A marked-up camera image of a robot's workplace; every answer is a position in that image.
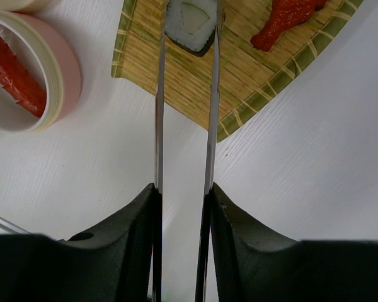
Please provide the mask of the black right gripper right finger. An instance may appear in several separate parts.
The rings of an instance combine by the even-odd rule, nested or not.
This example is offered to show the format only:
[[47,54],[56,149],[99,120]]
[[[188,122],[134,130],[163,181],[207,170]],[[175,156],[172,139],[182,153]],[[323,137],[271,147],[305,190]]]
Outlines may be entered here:
[[220,301],[378,301],[377,240],[301,240],[272,230],[214,185]]

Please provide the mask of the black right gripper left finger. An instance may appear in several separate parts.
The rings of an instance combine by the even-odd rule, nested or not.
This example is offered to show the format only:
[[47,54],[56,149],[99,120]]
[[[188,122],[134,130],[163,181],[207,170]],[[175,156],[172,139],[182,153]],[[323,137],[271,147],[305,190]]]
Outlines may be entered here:
[[68,240],[0,235],[0,301],[159,301],[161,197],[137,197]]

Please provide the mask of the red toy sausage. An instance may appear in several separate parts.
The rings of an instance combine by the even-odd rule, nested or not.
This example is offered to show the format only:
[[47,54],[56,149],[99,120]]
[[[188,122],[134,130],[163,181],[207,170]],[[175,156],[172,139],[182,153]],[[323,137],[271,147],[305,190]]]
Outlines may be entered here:
[[42,117],[47,102],[46,91],[30,75],[1,37],[0,84],[16,104],[37,118]]

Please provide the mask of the green sushi roll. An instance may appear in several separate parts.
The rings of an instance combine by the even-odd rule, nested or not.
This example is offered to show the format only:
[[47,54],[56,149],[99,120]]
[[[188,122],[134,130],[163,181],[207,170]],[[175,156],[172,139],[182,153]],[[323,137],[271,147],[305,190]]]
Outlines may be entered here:
[[172,0],[166,8],[165,34],[184,51],[203,57],[214,42],[217,1]]

